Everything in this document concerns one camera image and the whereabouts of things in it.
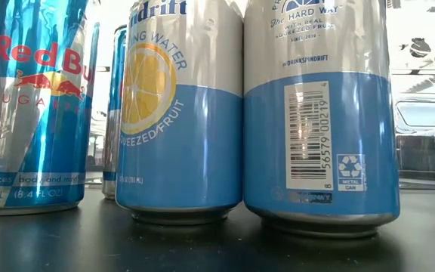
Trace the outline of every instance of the upc barcode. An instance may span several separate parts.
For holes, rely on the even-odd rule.
[[[333,190],[328,82],[285,86],[286,187]]]

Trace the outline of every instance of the blue and silver can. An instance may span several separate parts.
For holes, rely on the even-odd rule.
[[[83,198],[99,6],[0,1],[0,215]]]
[[[105,145],[103,146],[104,169],[102,193],[107,199],[115,199],[126,37],[127,25],[118,27],[113,39],[112,78],[110,80],[109,107],[106,113]]]
[[[203,224],[242,199],[242,16],[222,0],[131,9],[116,202],[142,221]]]
[[[251,0],[245,203],[278,229],[375,232],[400,212],[385,1]]]

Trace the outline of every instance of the black countertop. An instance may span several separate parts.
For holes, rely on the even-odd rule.
[[[403,193],[400,218],[361,240],[291,236],[243,205],[201,227],[138,224],[87,189],[79,209],[0,217],[0,271],[435,272],[435,193]]]

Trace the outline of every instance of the lemon illustration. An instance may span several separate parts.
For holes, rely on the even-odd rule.
[[[122,131],[137,134],[157,123],[171,106],[176,75],[171,59],[155,45],[128,52],[122,94]]]

